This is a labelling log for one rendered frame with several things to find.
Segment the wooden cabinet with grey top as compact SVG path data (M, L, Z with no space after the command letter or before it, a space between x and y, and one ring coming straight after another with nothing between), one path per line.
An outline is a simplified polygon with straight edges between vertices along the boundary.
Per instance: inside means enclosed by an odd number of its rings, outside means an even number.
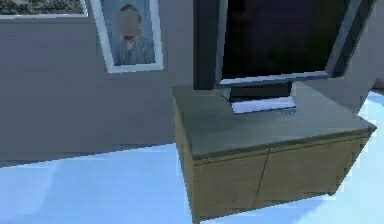
M173 90L192 224L333 195L376 127L310 86L295 109L235 114L216 90Z

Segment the white framed portrait picture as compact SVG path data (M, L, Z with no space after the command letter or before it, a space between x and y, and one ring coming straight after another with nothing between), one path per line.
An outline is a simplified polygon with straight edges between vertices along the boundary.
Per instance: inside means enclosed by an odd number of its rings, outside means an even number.
M164 68L159 0L90 0L108 73Z

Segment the black flat television set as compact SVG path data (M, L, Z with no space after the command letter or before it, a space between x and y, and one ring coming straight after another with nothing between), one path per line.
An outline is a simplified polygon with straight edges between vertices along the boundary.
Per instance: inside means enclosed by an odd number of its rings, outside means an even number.
M193 87L235 113L295 107L298 81L345 75L377 0L193 0Z

